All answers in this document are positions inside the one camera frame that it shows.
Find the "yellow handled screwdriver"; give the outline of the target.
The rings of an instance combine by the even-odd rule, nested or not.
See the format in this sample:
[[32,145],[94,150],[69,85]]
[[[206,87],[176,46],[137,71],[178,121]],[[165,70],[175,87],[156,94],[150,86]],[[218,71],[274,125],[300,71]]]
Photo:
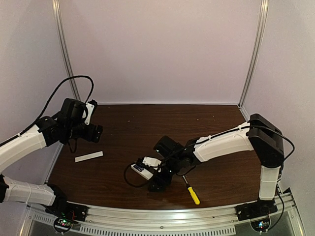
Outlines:
[[200,204],[200,200],[197,196],[197,194],[195,193],[193,187],[188,183],[187,179],[185,176],[182,176],[185,184],[186,184],[186,188],[187,188],[187,191],[189,192],[193,202],[196,204],[196,205],[199,205]]

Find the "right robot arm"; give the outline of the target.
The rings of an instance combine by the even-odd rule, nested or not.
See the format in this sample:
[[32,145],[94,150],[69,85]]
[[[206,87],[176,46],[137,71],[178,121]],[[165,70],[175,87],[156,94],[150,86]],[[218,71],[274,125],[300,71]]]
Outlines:
[[283,140],[281,130],[260,114],[253,114],[249,121],[219,134],[191,139],[184,146],[163,136],[154,146],[163,160],[149,180],[148,190],[163,192],[183,168],[237,152],[255,151],[261,164],[258,199],[271,201],[284,163]]

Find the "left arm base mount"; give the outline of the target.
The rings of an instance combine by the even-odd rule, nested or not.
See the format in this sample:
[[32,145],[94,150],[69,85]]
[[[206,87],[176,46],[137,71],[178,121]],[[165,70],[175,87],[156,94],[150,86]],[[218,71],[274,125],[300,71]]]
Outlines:
[[44,206],[47,213],[72,222],[84,222],[88,207],[85,205],[67,202],[64,206]]

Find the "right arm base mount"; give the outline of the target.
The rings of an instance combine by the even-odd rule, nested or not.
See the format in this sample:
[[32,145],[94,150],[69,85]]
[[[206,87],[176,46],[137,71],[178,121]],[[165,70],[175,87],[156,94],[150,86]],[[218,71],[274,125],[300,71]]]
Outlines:
[[275,205],[275,203],[267,204],[260,202],[237,205],[235,209],[238,221],[267,216],[270,213],[275,213],[278,211],[278,208]]

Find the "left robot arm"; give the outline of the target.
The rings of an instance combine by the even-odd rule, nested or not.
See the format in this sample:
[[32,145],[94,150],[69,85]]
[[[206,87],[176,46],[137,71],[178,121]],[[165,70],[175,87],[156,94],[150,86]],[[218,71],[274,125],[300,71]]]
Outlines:
[[[91,123],[97,106],[95,100],[84,103],[65,99],[61,110],[55,115],[39,118],[29,129],[1,145],[0,170],[4,171],[29,154],[55,143],[66,145],[70,140],[78,139],[98,143],[103,127]],[[0,201],[59,208],[66,206],[67,196],[55,185],[31,184],[1,175]]]

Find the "white remote control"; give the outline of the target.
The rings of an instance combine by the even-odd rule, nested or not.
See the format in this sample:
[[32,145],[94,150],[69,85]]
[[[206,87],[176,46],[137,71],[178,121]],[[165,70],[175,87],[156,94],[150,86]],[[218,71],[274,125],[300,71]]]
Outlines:
[[153,177],[153,174],[144,167],[141,167],[138,164],[132,164],[131,169],[134,170],[137,174],[139,174],[142,178],[149,180]]

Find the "white remote battery cover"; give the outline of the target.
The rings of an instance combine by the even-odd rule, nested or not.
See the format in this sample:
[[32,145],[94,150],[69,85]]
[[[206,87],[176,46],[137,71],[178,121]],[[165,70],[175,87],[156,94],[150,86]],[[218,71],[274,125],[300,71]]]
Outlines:
[[75,157],[75,163],[94,159],[94,158],[98,158],[98,157],[102,157],[102,156],[103,156],[103,151],[98,151],[98,152],[78,156],[78,157]]

